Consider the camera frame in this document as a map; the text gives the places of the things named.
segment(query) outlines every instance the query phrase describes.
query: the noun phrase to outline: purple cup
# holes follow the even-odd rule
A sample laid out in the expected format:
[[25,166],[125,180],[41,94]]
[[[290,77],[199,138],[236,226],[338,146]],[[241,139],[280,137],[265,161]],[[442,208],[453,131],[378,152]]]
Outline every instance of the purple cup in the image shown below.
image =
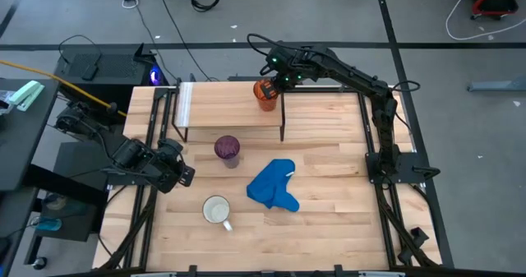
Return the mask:
[[234,136],[221,136],[214,145],[215,154],[223,160],[227,168],[234,169],[239,165],[241,145]]

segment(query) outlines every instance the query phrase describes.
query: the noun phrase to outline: chair wheel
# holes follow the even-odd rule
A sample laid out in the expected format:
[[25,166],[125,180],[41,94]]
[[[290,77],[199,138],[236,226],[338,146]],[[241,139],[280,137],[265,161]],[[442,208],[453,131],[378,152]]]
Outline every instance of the chair wheel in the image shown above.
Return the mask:
[[42,270],[46,267],[48,264],[48,259],[45,257],[37,257],[35,262],[33,263],[33,269],[35,270]]

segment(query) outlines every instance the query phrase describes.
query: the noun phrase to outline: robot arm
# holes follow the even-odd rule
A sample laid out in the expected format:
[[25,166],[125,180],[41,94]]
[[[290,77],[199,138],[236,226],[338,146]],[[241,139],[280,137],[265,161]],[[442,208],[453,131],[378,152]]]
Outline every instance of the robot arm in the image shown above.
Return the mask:
[[372,122],[380,138],[378,170],[385,176],[396,173],[399,147],[393,139],[393,121],[398,103],[387,83],[345,64],[323,45],[294,48],[278,43],[266,54],[267,64],[260,70],[262,76],[277,72],[270,86],[262,86],[265,96],[271,99],[306,79],[317,81],[319,78],[334,79],[364,94],[371,100]]
[[193,179],[195,170],[185,165],[178,142],[161,139],[158,148],[152,150],[142,141],[115,134],[110,127],[90,118],[86,104],[69,105],[58,116],[57,128],[95,139],[117,172],[144,178],[162,193],[170,192],[178,182],[189,187]]

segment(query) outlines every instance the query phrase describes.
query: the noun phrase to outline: blue cloth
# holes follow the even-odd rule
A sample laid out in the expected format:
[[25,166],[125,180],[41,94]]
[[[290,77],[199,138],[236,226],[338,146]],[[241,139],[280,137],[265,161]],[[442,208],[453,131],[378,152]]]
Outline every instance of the blue cloth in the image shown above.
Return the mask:
[[287,183],[292,177],[287,174],[293,173],[295,168],[290,159],[273,159],[247,186],[247,196],[265,204],[268,209],[276,206],[292,212],[298,211],[298,201],[287,193]]

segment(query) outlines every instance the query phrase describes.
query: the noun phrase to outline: concrete floor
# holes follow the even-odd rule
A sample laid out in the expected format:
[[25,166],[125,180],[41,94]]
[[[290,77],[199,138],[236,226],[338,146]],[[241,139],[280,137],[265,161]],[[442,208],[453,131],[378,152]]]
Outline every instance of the concrete floor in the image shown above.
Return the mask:
[[[15,0],[0,0],[2,19]],[[456,0],[385,0],[399,43],[454,43],[444,20]],[[187,0],[167,0],[182,35],[191,43],[243,42],[249,32],[284,41],[387,43],[378,0],[221,0],[210,12],[193,11]],[[83,34],[98,44],[150,42],[136,10],[121,8],[121,0],[20,0],[0,37],[0,58],[52,72],[57,51],[6,51],[10,45],[55,45]],[[141,11],[157,43],[181,43],[160,0],[141,0]],[[469,20],[469,2],[461,3],[451,19],[457,35],[475,35],[514,24],[524,16],[503,21]],[[526,41],[521,26],[504,34],[474,40],[479,43]],[[71,43],[86,44],[81,39]],[[246,48],[199,49],[193,54],[201,67],[219,79],[255,76],[264,58]],[[526,94],[469,93],[470,81],[505,81],[524,74],[526,49],[492,48],[402,49],[409,80],[422,89],[413,93],[431,166],[441,169],[437,195],[457,268],[526,272]],[[193,72],[204,77],[185,50],[160,51],[168,69],[187,80]],[[395,62],[388,48],[337,48],[342,60],[365,72],[396,83]],[[0,66],[6,78],[41,76]],[[57,102],[54,116],[64,103]],[[46,128],[35,163],[52,169],[60,142],[71,141]],[[11,276],[48,276],[90,269],[96,239],[66,242],[45,239],[41,256],[45,270],[23,266],[31,231],[25,232]]]

